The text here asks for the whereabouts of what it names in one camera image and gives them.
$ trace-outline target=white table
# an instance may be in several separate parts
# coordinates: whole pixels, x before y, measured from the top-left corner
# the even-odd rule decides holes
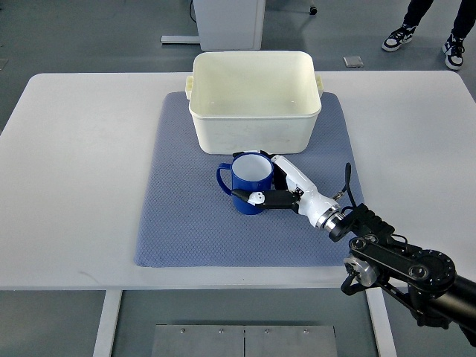
[[[343,267],[134,264],[162,100],[187,75],[30,80],[0,136],[0,289],[107,289],[107,324],[123,289],[340,286]],[[476,103],[463,81],[449,71],[321,76],[341,101],[365,203],[476,280]]]

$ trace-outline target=white bin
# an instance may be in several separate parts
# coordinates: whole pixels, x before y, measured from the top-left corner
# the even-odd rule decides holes
[[[321,111],[312,58],[304,52],[200,54],[186,92],[200,147],[209,154],[301,152]]]

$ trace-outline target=table leg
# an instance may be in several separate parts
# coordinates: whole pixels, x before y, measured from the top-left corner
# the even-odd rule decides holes
[[[373,334],[375,335],[379,356],[396,357],[396,349],[383,292],[380,288],[367,289],[365,292],[367,293],[370,319],[372,320]]]
[[[93,357],[110,357],[118,322],[122,290],[106,290]]]

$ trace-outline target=metal plate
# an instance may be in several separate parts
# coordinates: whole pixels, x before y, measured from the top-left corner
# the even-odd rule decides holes
[[[337,357],[332,326],[246,327],[246,357]]]
[[[348,68],[364,67],[364,63],[362,62],[362,59],[360,58],[360,56],[347,56],[343,58],[344,58],[345,66]]]
[[[243,357],[243,326],[156,325],[152,357]]]
[[[337,357],[331,326],[157,325],[152,357]]]
[[[200,45],[200,38],[198,36],[168,36],[161,37],[163,45]]]

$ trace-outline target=mug handle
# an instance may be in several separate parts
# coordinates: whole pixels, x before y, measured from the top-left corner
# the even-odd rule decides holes
[[[222,180],[222,175],[221,175],[222,170],[231,170],[231,165],[222,162],[220,165],[218,165],[218,169],[216,169],[216,180],[218,181],[218,184],[220,185],[222,190],[225,191],[227,195],[231,196],[231,190],[227,187],[227,185]]]

